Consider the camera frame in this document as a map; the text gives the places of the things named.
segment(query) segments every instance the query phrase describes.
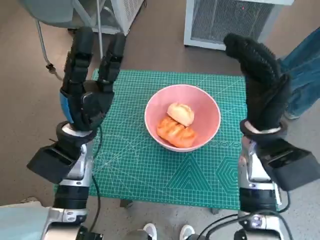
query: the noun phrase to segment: table leg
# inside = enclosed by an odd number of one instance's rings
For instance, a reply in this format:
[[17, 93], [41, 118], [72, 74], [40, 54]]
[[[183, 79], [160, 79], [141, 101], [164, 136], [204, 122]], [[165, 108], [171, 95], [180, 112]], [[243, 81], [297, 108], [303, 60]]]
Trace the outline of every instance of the table leg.
[[211, 213], [213, 214], [213, 215], [216, 215], [216, 214], [218, 214], [220, 212], [220, 209], [219, 208], [211, 208]]
[[132, 200], [120, 199], [120, 208], [130, 208], [133, 204]]

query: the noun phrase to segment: blue jeans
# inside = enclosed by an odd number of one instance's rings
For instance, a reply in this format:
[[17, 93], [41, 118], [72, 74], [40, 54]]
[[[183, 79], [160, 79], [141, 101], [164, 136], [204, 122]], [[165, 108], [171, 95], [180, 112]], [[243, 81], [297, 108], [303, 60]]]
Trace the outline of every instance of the blue jeans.
[[300, 116], [320, 98], [320, 27], [278, 62], [281, 72], [291, 76], [292, 94], [286, 111]]

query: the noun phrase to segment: sneaker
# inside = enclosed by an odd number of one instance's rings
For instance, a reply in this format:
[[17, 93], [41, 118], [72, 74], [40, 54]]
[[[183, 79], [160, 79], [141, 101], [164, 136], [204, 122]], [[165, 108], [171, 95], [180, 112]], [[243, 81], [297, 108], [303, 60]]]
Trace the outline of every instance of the sneaker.
[[190, 225], [184, 225], [180, 231], [180, 237], [179, 240], [186, 240], [188, 239], [192, 234], [195, 234], [195, 230]]
[[284, 114], [283, 114], [287, 119], [289, 120], [295, 120], [295, 119], [298, 119], [300, 118], [300, 116], [295, 116], [287, 111], [284, 111]]
[[152, 238], [152, 240], [157, 240], [157, 229], [153, 223], [147, 223], [143, 230]]
[[40, 202], [35, 196], [29, 196], [19, 202], [19, 204], [27, 204], [32, 202]]

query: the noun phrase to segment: cutting mat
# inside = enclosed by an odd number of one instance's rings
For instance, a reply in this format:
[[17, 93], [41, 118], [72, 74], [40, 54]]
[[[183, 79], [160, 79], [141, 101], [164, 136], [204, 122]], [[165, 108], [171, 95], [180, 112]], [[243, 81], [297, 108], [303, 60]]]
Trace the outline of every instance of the cutting mat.
[[[98, 77], [97, 70], [92, 78]], [[173, 84], [198, 86], [221, 111], [217, 135], [204, 147], [176, 153], [149, 135], [144, 112], [158, 90]], [[101, 195], [137, 201], [238, 209], [239, 122], [246, 116], [240, 76], [122, 70], [115, 97], [102, 124], [102, 148], [94, 162]], [[94, 141], [97, 150], [99, 137]], [[91, 195], [96, 195], [93, 186]]]

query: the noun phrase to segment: bread roll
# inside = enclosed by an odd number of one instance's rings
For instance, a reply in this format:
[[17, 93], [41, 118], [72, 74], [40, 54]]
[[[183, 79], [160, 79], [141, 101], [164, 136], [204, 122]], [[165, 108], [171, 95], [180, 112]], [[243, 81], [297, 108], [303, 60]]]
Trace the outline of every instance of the bread roll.
[[178, 148], [190, 148], [197, 137], [197, 133], [191, 127], [185, 127], [169, 116], [159, 122], [156, 133]]
[[177, 102], [172, 103], [166, 113], [186, 127], [190, 126], [195, 119], [195, 113], [189, 106]]

